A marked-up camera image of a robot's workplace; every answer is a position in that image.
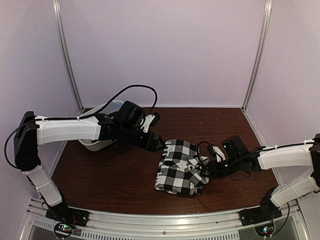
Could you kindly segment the black white plaid shirt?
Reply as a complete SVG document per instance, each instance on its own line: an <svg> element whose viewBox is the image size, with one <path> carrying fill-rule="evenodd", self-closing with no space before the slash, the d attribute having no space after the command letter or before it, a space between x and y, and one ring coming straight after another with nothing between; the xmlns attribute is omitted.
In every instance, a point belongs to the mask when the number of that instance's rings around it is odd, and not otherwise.
<svg viewBox="0 0 320 240"><path fill-rule="evenodd" d="M155 177L154 189L173 195L202 195L209 178L200 176L200 154L197 146L185 140L165 142Z"/></svg>

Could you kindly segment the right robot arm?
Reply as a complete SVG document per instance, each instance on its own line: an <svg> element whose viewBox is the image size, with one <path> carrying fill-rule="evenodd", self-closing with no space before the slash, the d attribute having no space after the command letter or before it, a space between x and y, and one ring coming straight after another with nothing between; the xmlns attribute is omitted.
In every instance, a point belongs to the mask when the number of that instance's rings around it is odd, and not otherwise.
<svg viewBox="0 0 320 240"><path fill-rule="evenodd" d="M311 192L320 191L320 135L299 143L260 146L249 151L238 135L225 139L224 151L209 144L207 149L216 159L203 164L209 178L224 178L238 171L260 172L273 168L307 166L309 170L292 181L270 190L256 210L259 220L268 220L281 206Z"/></svg>

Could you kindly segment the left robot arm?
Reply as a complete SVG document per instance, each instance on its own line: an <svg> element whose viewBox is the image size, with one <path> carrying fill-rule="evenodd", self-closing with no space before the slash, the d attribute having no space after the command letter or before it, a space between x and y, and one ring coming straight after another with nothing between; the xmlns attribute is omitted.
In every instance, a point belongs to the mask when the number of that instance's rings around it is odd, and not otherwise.
<svg viewBox="0 0 320 240"><path fill-rule="evenodd" d="M67 222L72 218L72 211L42 166L38 146L75 140L125 141L154 153L165 148L162 137L149 130L159 119L158 113L146 114L130 101L111 113L105 113L101 106L75 117L44 117L27 111L12 132L15 167L34 184L53 215Z"/></svg>

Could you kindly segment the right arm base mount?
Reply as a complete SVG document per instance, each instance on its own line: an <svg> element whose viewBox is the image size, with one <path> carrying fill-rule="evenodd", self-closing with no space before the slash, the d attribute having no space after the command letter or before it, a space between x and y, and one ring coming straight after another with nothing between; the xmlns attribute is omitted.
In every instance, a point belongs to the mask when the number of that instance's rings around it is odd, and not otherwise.
<svg viewBox="0 0 320 240"><path fill-rule="evenodd" d="M241 210L238 214L242 226L268 222L274 218L279 218L282 216L282 212L279 208L269 208L267 206L246 208Z"/></svg>

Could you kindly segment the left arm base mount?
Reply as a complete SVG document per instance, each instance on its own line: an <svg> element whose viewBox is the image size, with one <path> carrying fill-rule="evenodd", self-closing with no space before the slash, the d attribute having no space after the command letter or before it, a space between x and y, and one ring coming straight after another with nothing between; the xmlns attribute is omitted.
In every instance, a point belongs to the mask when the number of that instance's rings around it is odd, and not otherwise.
<svg viewBox="0 0 320 240"><path fill-rule="evenodd" d="M72 226L86 227L89 218L89 212L75 208L53 208L50 207L45 217L57 222L67 223Z"/></svg>

